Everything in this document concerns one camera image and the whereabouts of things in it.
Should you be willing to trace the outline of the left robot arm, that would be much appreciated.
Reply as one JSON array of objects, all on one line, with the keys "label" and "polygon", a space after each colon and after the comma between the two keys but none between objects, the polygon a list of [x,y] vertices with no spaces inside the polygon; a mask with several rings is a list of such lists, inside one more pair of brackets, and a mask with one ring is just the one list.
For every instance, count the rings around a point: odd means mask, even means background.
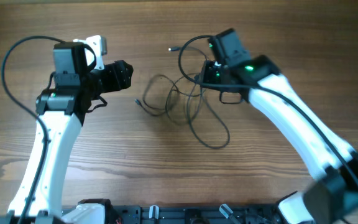
[{"label": "left robot arm", "polygon": [[13,102],[35,118],[37,128],[21,185],[0,223],[117,223],[108,199],[82,200],[62,213],[62,194],[73,145],[85,116],[107,105],[103,93],[131,86],[132,65],[123,60],[104,65],[102,47],[90,42],[57,39],[53,48],[55,71],[36,99],[35,111]]}]

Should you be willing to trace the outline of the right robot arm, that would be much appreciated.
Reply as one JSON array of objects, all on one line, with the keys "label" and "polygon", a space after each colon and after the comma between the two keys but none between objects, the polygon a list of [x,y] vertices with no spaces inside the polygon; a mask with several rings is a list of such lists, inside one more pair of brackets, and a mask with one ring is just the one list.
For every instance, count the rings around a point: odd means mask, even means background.
[{"label": "right robot arm", "polygon": [[314,182],[278,203],[286,223],[334,223],[358,208],[358,151],[331,131],[265,55],[251,57],[233,29],[207,38],[215,61],[202,84],[238,93],[287,138]]}]

